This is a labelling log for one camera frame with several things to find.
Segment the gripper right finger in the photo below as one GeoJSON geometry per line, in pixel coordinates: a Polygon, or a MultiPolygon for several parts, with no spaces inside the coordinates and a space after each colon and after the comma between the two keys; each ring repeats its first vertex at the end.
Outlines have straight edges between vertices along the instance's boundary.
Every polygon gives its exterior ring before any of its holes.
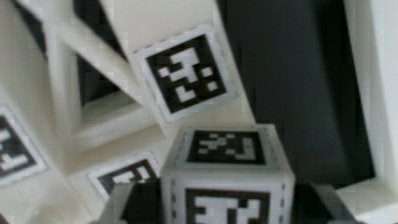
{"type": "Polygon", "coordinates": [[[363,224],[347,211],[330,184],[296,185],[291,224],[363,224]]]}

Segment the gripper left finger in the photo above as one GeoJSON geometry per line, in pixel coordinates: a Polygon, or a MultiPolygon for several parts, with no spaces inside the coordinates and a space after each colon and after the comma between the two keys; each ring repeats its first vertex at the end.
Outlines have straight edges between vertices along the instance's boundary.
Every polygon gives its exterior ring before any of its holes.
{"type": "Polygon", "coordinates": [[[111,189],[104,209],[88,224],[163,224],[159,180],[120,183],[111,189]]]}

